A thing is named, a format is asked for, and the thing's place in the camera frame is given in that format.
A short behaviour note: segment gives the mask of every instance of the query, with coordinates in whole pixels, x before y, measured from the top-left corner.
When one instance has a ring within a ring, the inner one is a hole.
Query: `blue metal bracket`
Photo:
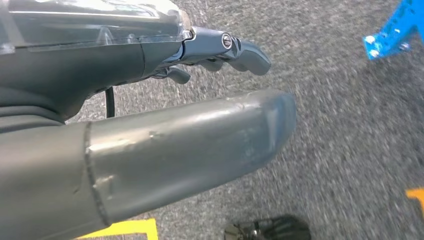
[[[416,33],[424,42],[424,0],[403,0],[379,33],[363,38],[368,58],[409,51],[409,40]]]

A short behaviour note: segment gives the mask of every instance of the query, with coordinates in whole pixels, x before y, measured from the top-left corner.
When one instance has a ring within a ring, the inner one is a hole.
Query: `black cable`
[[[115,95],[114,95],[114,87],[109,87],[104,92],[106,97],[106,118],[115,117]]]

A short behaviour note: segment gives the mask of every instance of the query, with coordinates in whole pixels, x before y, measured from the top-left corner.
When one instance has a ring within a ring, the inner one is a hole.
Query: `prosthetic hand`
[[[264,166],[294,131],[294,99],[278,90],[65,125],[112,86],[186,83],[179,64],[263,75],[270,61],[168,0],[0,4],[4,239],[71,239],[211,189]]]

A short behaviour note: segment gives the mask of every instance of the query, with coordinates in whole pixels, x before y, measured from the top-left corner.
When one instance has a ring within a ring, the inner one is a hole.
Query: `clear plastic casing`
[[[169,0],[0,0],[0,54],[181,42],[187,14]]]

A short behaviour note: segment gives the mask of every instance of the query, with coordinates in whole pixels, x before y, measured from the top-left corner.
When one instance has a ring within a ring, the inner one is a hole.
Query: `yellow tape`
[[[159,240],[156,220],[129,220],[112,224],[110,227],[81,236],[77,239],[88,239],[125,234],[146,234],[148,240]]]
[[[406,190],[409,199],[418,199],[421,204],[422,216],[424,217],[424,188]]]

